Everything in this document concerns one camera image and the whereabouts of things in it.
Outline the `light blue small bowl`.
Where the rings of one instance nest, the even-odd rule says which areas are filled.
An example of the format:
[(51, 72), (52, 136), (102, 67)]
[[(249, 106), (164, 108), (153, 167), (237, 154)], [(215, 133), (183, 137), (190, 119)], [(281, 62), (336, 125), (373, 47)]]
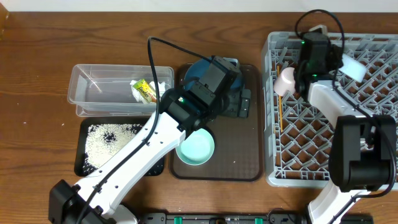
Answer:
[(367, 68), (362, 63), (346, 54), (343, 54), (342, 62), (343, 66), (339, 68), (339, 71), (349, 76), (356, 82), (362, 82), (367, 72)]

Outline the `pink plastic cup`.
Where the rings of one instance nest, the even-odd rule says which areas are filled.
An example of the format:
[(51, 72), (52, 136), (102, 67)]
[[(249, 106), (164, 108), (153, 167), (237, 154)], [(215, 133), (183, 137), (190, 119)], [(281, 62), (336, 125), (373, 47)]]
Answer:
[(284, 96), (287, 93), (295, 93), (294, 71), (294, 67), (287, 67), (279, 73), (274, 82), (274, 91), (277, 95)]

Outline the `mint green bowl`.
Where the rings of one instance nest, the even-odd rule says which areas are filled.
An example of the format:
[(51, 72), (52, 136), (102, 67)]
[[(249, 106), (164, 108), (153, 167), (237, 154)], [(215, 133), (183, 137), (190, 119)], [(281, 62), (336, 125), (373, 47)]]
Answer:
[(178, 158), (190, 166), (206, 163), (215, 151), (215, 140), (206, 129), (199, 129), (189, 135), (175, 149)]

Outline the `green yellow snack wrapper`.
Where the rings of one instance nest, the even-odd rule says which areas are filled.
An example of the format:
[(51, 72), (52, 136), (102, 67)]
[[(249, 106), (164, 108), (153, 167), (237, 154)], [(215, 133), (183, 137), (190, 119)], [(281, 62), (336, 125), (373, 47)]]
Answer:
[(136, 101), (141, 101), (144, 104), (156, 103), (157, 95), (155, 90), (144, 80), (131, 82), (132, 95)]

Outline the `white rice grains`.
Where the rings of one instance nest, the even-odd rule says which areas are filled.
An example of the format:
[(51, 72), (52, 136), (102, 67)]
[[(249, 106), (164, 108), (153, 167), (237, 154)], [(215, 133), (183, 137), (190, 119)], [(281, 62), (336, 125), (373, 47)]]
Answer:
[(92, 124), (85, 143), (83, 175), (110, 160), (142, 129), (141, 124)]

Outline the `dark blue plate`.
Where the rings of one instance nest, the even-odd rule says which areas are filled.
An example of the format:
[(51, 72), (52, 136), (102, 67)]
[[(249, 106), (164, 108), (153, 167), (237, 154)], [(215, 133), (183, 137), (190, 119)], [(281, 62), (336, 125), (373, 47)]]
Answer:
[[(195, 62), (186, 72), (183, 83), (184, 83), (184, 89), (189, 90), (192, 85), (194, 84), (193, 79), (194, 78), (201, 78), (205, 72), (208, 70), (208, 67), (210, 64), (206, 60), (199, 60)], [(244, 87), (244, 78), (243, 74), (240, 73), (234, 83), (231, 85), (231, 90), (238, 90), (238, 89), (243, 89)]]

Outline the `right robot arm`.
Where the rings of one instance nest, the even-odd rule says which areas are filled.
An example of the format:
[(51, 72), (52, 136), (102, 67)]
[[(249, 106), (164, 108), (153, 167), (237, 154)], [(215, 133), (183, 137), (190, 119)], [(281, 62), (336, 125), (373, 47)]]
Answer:
[(307, 205), (308, 223), (340, 223), (361, 198), (388, 194), (396, 181), (396, 122), (371, 115), (338, 86), (331, 71), (343, 67), (344, 46), (319, 32), (299, 34), (302, 48), (295, 90), (316, 107), (334, 128), (328, 159), (330, 179)]

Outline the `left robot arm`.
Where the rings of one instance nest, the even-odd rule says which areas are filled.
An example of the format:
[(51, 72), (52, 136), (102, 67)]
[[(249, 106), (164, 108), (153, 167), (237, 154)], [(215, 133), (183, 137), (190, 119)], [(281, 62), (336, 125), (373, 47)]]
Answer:
[(219, 114), (242, 73), (236, 59), (213, 56), (199, 77), (162, 95), (143, 128), (110, 160), (75, 185), (60, 180), (50, 191), (51, 223), (137, 223), (121, 201), (162, 157)]

